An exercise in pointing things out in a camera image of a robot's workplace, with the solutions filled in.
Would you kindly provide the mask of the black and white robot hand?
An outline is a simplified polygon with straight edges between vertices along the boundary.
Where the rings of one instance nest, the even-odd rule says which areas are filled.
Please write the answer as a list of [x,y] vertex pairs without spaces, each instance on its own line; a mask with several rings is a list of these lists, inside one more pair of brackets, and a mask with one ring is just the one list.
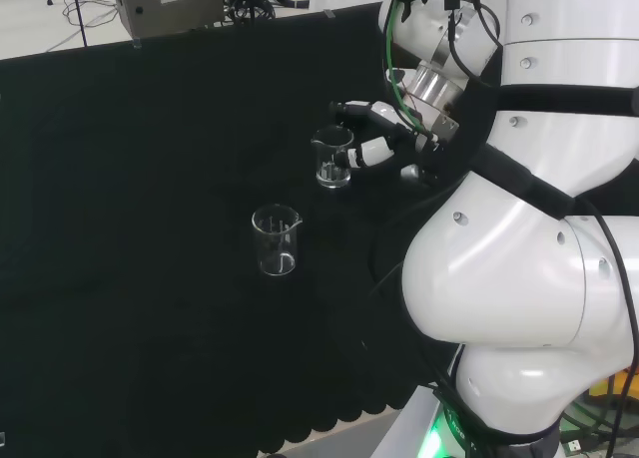
[[341,146],[333,162],[349,170],[364,170],[387,165],[402,157],[409,164],[401,168],[405,179],[415,177],[435,186],[443,180],[441,171],[449,136],[445,130],[418,131],[403,113],[384,102],[332,102],[329,109],[337,123],[353,131],[357,126],[373,125],[381,135],[355,145]]

